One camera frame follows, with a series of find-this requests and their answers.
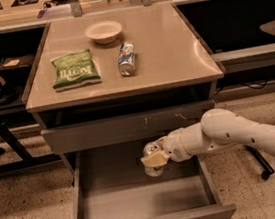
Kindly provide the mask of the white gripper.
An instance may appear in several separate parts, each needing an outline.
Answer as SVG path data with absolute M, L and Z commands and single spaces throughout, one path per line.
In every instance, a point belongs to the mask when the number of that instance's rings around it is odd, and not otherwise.
M 164 166 L 171 159 L 175 162 L 181 162 L 189 159 L 189 154 L 184 150 L 181 143 L 180 134 L 182 129 L 172 131 L 167 136 L 158 138 L 158 142 L 162 144 L 164 151 L 156 151 L 148 156 L 142 157 L 141 162 L 147 168 L 156 168 L 157 166 Z

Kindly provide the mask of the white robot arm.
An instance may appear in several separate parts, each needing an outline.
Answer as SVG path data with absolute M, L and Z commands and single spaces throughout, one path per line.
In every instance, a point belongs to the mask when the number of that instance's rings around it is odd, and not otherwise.
M 157 177 L 169 160 L 179 163 L 197 154 L 224 151 L 240 144 L 275 157 L 275 126 L 214 108 L 206 111 L 199 123 L 178 128 L 149 142 L 144 147 L 141 162 L 148 175 Z

